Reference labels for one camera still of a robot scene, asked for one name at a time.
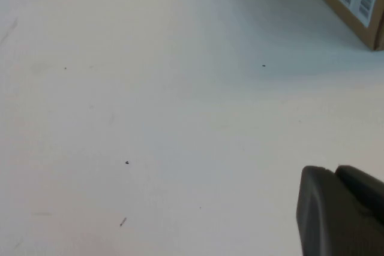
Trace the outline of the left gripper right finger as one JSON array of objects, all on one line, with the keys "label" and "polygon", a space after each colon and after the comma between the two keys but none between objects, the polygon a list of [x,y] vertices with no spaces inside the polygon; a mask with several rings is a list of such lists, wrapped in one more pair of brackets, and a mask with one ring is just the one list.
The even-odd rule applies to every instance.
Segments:
[{"label": "left gripper right finger", "polygon": [[335,223],[342,227],[358,227],[364,221],[383,226],[383,182],[350,165],[337,167],[340,184],[337,192]]}]

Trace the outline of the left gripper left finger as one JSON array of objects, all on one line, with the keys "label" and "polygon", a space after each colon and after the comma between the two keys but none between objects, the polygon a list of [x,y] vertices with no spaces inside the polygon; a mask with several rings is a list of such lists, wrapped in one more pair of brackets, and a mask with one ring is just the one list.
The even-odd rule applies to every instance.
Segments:
[{"label": "left gripper left finger", "polygon": [[383,255],[383,226],[370,221],[358,227],[335,223],[338,191],[335,171],[302,169],[296,220],[303,255]]}]

